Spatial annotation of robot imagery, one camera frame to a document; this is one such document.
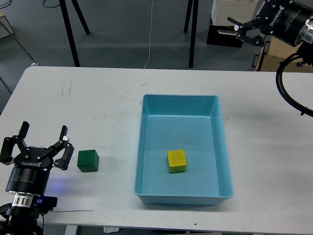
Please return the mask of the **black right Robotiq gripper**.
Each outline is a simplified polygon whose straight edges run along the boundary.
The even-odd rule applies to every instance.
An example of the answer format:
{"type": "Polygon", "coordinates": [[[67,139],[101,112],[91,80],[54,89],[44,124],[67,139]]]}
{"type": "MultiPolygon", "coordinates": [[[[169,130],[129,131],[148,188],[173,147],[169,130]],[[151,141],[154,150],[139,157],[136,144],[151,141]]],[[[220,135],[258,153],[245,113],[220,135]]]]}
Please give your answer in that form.
{"type": "Polygon", "coordinates": [[[240,23],[231,17],[227,20],[234,24],[236,39],[256,47],[263,46],[264,38],[261,35],[248,37],[247,32],[258,27],[262,34],[272,35],[293,47],[309,41],[308,6],[293,0],[266,0],[256,18],[247,23],[240,23]]]}

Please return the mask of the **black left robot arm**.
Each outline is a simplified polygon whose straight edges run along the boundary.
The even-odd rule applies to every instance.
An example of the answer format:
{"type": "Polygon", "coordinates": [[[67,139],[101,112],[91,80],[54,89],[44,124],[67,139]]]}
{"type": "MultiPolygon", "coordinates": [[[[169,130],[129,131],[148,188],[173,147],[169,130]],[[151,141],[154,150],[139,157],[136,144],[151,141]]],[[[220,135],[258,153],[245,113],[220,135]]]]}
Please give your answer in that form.
{"type": "Polygon", "coordinates": [[[67,170],[73,145],[69,142],[67,127],[61,129],[59,140],[52,146],[27,146],[24,139],[29,123],[23,122],[18,135],[6,137],[0,151],[4,165],[13,164],[6,192],[14,194],[12,203],[0,208],[5,219],[0,224],[2,235],[41,235],[39,216],[44,216],[57,206],[57,198],[45,196],[46,185],[53,167],[67,170]]]}

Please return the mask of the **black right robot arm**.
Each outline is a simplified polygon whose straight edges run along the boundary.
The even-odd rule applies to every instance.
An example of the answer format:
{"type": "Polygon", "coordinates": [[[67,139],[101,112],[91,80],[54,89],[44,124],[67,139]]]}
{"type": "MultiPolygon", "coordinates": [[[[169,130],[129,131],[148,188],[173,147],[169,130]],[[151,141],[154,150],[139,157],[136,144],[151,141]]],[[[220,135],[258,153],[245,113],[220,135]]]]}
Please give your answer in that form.
{"type": "Polygon", "coordinates": [[[296,47],[296,56],[303,64],[313,64],[313,9],[293,0],[266,0],[255,19],[241,23],[231,17],[236,25],[236,38],[256,47],[264,44],[264,35],[277,38],[296,47]]]}

